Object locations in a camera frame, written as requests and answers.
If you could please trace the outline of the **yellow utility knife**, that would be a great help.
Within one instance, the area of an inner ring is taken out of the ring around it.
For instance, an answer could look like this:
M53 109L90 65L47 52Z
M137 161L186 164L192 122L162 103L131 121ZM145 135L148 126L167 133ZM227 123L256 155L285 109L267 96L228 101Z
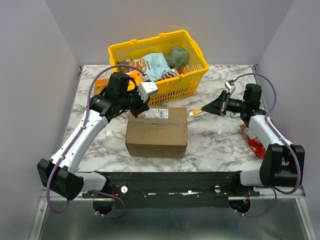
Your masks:
M194 109L193 111L189 112L189 117L193 117L193 116L199 115L202 112L203 112L203 110L201 108Z

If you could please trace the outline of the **brown cardboard express box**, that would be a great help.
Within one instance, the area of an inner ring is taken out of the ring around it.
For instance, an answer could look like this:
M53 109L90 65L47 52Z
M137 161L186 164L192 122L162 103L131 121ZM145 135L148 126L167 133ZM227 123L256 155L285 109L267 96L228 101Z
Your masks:
M187 109L152 107L128 115L125 145L132 157L182 159L188 146Z

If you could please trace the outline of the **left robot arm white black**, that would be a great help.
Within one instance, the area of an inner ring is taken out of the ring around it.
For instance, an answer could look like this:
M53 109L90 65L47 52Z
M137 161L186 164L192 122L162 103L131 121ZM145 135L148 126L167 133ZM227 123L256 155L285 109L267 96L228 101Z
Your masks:
M96 136L110 121L125 111L134 117L149 110L151 96L158 92L153 81L142 81L132 90L128 90L134 79L122 72L110 75L107 86L89 98L84 115L64 145L50 157L41 159L37 170L41 182L48 191L53 191L71 201L80 192L94 191L104 198L110 194L111 185L107 178L98 174L91 180L77 175L80 162Z

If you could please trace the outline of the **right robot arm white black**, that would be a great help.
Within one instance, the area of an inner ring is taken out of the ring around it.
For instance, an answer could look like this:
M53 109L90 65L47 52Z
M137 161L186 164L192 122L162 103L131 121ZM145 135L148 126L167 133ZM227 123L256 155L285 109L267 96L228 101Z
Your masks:
M261 95L261 86L249 83L242 100L231 98L231 94L223 90L217 99L201 108L218 116L227 112L238 113L266 150L259 169L241 171L239 178L230 183L230 191L236 196L247 192L248 186L295 188L302 182L305 150L287 140L275 128L270 117L260 108Z

